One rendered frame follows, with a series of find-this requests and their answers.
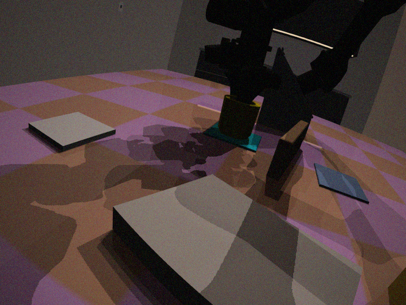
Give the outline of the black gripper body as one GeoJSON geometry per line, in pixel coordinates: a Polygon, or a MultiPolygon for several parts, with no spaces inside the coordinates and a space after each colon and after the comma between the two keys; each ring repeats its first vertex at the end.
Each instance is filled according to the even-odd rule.
{"type": "Polygon", "coordinates": [[[240,40],[246,45],[245,60],[239,60],[239,64],[243,66],[234,61],[221,63],[219,68],[227,69],[228,73],[240,76],[242,80],[279,90],[282,82],[280,75],[263,66],[266,53],[272,50],[269,41],[246,33],[241,33],[240,38],[236,38],[236,43],[239,44],[240,40]]]}

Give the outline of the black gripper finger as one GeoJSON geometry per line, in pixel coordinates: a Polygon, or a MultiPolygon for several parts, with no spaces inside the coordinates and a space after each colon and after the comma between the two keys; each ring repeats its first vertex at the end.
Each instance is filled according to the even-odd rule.
{"type": "Polygon", "coordinates": [[[246,104],[250,104],[263,89],[267,88],[266,86],[257,85],[240,78],[234,77],[234,79],[238,85],[237,101],[246,104]]]}
{"type": "Polygon", "coordinates": [[[240,78],[240,79],[241,79],[241,77],[237,76],[237,75],[230,74],[228,72],[224,72],[224,73],[225,73],[226,77],[229,79],[229,82],[230,82],[230,95],[237,96],[238,85],[237,85],[234,77],[240,78]]]}

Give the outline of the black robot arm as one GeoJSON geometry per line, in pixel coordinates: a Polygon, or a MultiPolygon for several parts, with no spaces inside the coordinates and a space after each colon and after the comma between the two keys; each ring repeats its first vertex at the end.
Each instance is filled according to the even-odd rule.
{"type": "MultiPolygon", "coordinates": [[[[284,23],[305,11],[316,0],[209,0],[206,19],[217,25],[242,31],[241,33],[262,37],[268,41],[275,23],[284,23]]],[[[310,63],[310,71],[295,76],[305,97],[319,88],[324,93],[331,92],[341,81],[348,69],[348,60],[362,44],[379,20],[395,13],[406,0],[364,0],[364,4],[352,20],[334,48],[322,50],[310,63]]],[[[245,60],[246,45],[243,40],[236,44],[222,42],[219,45],[205,46],[205,61],[211,64],[245,60]]],[[[243,65],[240,65],[243,66],[243,65]]]]}

